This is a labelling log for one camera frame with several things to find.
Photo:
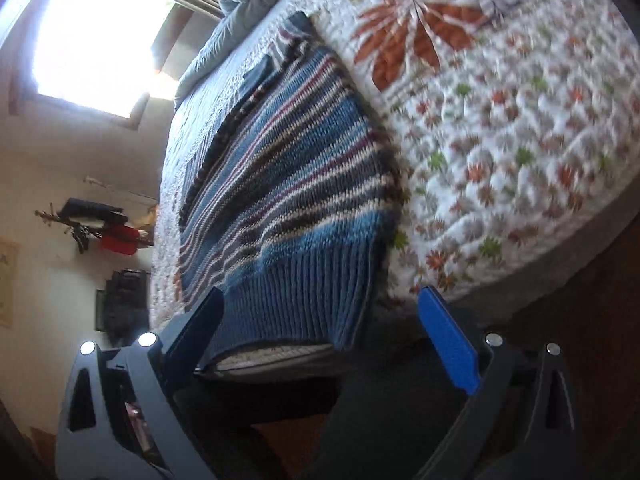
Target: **metal screw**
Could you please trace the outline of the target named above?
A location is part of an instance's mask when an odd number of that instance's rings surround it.
[[[504,343],[504,339],[502,339],[502,336],[500,334],[495,334],[493,332],[491,332],[490,334],[487,334],[484,340],[489,346],[494,346],[494,347],[502,346],[502,343]]]
[[[546,346],[546,351],[549,352],[551,355],[560,355],[560,352],[562,351],[562,349],[560,348],[560,345],[557,345],[556,343],[549,343]]]

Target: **white quilt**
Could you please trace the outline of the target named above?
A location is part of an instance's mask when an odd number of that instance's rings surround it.
[[[453,300],[514,272],[638,172],[640,50],[610,0],[281,0],[220,69],[233,70],[213,74],[174,119],[155,327],[182,308],[174,275],[184,166],[296,10],[340,55],[397,153],[404,206],[375,316],[413,314],[423,285]]]

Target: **striped sweater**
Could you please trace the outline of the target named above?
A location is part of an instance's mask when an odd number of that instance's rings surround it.
[[[272,342],[356,342],[398,219],[394,156],[306,16],[280,29],[188,165],[187,306],[225,297],[203,358]]]

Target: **dark blue gripper pad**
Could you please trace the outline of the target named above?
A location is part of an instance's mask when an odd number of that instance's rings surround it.
[[[473,395],[480,385],[478,353],[433,288],[418,294],[418,315],[451,382]]]

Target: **wooden window frame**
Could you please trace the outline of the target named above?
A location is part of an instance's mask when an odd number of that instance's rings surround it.
[[[20,115],[22,102],[35,101],[107,121],[111,124],[128,128],[129,130],[137,130],[150,100],[150,94],[148,92],[140,96],[128,118],[97,110],[96,108],[78,105],[61,98],[42,95],[38,92],[36,81],[33,78],[33,58],[36,39],[48,1],[49,0],[34,0],[34,5],[30,6],[25,12],[25,23],[21,38],[22,48],[17,62],[14,65],[9,84],[9,114],[13,116]],[[169,11],[151,46],[154,58],[154,71],[156,73],[159,73],[164,67],[171,50],[175,46],[175,43],[177,43],[178,37],[193,14],[193,10],[187,9],[177,3],[174,4]]]

